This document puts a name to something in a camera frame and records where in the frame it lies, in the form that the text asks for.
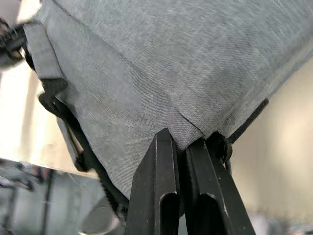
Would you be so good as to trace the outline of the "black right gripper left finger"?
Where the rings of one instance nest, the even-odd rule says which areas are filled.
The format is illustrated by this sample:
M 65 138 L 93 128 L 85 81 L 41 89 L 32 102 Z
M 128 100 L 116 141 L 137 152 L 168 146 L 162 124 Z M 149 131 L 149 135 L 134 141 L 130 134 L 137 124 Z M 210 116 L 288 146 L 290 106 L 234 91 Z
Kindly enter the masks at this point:
M 175 143 L 167 128 L 155 134 L 132 181 L 128 235 L 176 235 L 180 183 Z

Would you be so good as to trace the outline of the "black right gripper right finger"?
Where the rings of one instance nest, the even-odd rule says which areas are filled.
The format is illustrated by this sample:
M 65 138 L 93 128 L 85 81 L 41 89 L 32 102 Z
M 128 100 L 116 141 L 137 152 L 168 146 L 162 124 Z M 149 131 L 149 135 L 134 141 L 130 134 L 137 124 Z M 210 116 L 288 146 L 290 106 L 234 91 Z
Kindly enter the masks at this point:
M 203 139 L 186 149 L 192 189 L 185 201 L 190 235 L 253 235 L 255 230 L 233 178 Z

